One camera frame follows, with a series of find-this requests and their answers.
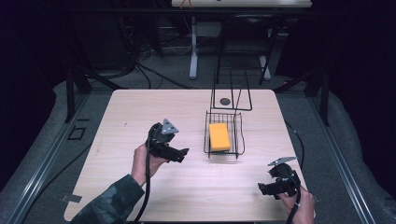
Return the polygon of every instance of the forearm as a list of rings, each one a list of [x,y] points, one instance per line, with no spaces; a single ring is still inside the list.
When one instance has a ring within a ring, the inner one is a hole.
[[[143,194],[139,184],[126,175],[87,204],[71,223],[123,223]]]

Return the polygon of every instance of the person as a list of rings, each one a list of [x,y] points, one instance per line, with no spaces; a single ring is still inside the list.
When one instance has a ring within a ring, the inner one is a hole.
[[[101,195],[88,203],[73,217],[70,223],[125,223],[136,203],[144,195],[142,187],[147,181],[147,153],[144,144],[135,149],[131,173],[113,183]],[[149,155],[150,177],[153,177],[165,162],[168,160]],[[278,196],[289,214],[295,204],[296,195],[289,197],[287,194],[279,194]],[[303,187],[301,187],[300,207],[292,222],[293,224],[314,223],[314,198]]]

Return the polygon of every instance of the table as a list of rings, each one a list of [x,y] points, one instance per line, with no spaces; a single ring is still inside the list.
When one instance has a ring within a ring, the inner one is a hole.
[[[227,94],[217,91],[219,98]],[[274,92],[253,90],[250,94],[253,109],[241,112],[246,151],[237,159],[231,155],[209,158],[204,153],[211,90],[114,91],[73,192],[82,199],[69,202],[64,218],[71,220],[110,184],[129,174],[134,149],[144,143],[151,125],[169,119],[179,129],[171,147],[190,151],[182,163],[164,164],[151,179],[141,221],[286,219],[282,202],[263,196],[257,183],[274,183],[267,164],[295,153]],[[305,186],[298,162],[288,164]],[[134,220],[142,202],[143,198],[128,220]]]
[[[183,0],[172,0],[173,7],[180,7]],[[193,7],[273,7],[273,8],[306,8],[311,7],[310,0],[191,0]],[[184,8],[189,7],[189,1],[185,0]],[[196,20],[191,19],[191,63],[190,63],[190,79],[196,79],[198,67],[198,49],[196,48]],[[260,57],[260,64],[265,64],[265,57]],[[264,78],[271,79],[269,70],[265,71]]]

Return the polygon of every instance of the light wood tabletop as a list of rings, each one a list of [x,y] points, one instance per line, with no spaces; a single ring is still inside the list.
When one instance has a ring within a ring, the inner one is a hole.
[[[217,91],[215,101],[227,97],[228,92]],[[250,93],[253,109],[241,111],[246,151],[237,159],[235,155],[209,158],[204,153],[211,90],[114,91],[73,192],[82,199],[69,202],[64,218],[71,220],[113,182],[129,174],[134,149],[146,141],[149,128],[169,119],[179,129],[170,146],[188,147],[190,151],[182,163],[166,163],[151,178],[148,206],[141,221],[286,220],[282,202],[263,196],[258,183],[274,183],[268,163],[295,156],[295,152],[274,92]],[[305,186],[298,162],[288,164]],[[134,220],[142,202],[143,198],[128,220]]]
[[[183,0],[172,0],[173,7],[180,7]],[[311,7],[310,0],[191,0],[193,7]],[[183,7],[189,7],[185,0]]]

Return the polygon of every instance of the black chair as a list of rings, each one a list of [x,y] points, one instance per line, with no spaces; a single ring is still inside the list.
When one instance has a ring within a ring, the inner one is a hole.
[[[237,68],[260,68],[262,84],[268,62],[271,58],[273,45],[279,28],[284,25],[284,18],[268,14],[238,14],[226,20],[219,33],[218,65],[216,69],[216,83],[219,83],[219,70],[221,58],[225,55],[256,55],[257,58],[265,57],[265,64]]]

